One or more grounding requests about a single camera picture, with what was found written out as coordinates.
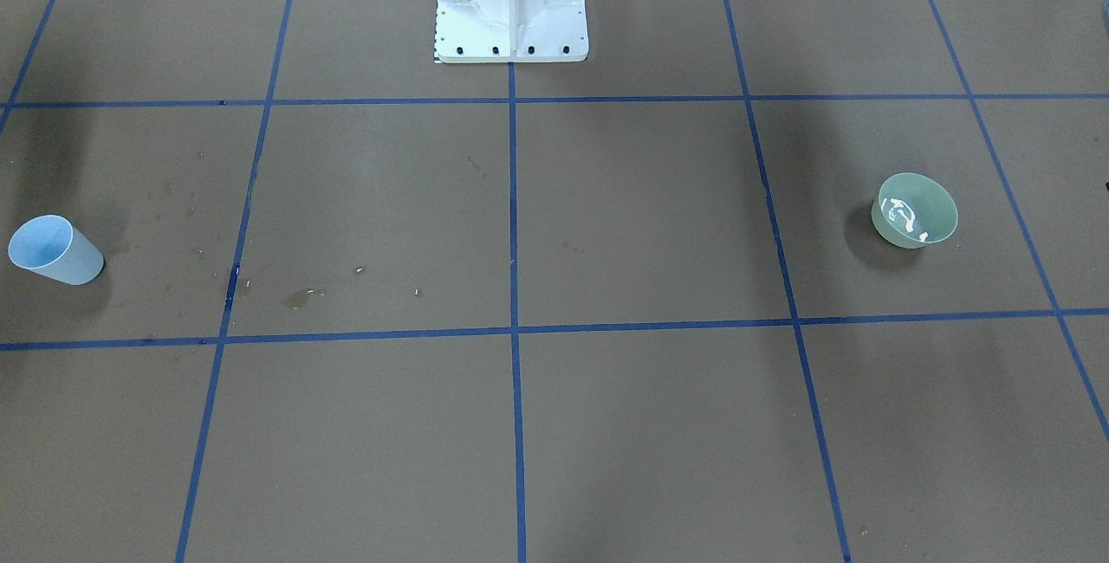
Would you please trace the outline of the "light blue plastic cup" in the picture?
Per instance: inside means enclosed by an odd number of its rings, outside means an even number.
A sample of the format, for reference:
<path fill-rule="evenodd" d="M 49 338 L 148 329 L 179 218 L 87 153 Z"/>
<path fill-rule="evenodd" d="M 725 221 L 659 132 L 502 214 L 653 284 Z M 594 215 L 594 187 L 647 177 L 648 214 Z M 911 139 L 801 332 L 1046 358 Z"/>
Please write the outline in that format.
<path fill-rule="evenodd" d="M 58 215 L 39 216 L 21 224 L 9 240 L 8 256 L 20 269 L 70 286 L 94 282 L 106 266 L 95 244 Z"/>

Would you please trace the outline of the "green plastic bowl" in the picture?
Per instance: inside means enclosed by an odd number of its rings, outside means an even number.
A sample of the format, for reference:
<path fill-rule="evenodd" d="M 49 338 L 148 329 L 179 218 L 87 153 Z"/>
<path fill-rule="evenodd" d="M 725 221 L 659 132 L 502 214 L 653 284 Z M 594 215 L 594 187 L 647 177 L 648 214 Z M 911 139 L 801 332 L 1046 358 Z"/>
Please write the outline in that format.
<path fill-rule="evenodd" d="M 922 249 L 950 239 L 957 231 L 957 204 L 942 184 L 901 172 L 884 181 L 872 201 L 871 221 L 884 240 L 901 249 Z"/>

